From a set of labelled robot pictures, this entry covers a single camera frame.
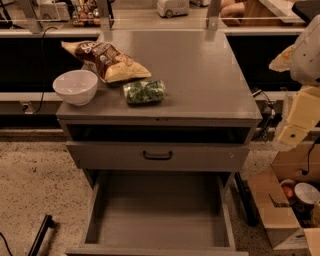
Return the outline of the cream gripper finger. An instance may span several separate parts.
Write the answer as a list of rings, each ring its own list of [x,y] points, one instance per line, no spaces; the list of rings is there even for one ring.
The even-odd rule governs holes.
[[[294,46],[290,45],[277,55],[269,64],[269,69],[276,72],[289,71],[291,68],[291,57]]]

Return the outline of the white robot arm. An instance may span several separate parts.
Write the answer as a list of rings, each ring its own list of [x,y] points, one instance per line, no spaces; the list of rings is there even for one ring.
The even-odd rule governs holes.
[[[274,139],[275,147],[286,151],[300,144],[320,121],[320,15],[271,61],[269,69],[289,71],[302,85],[289,101]]]

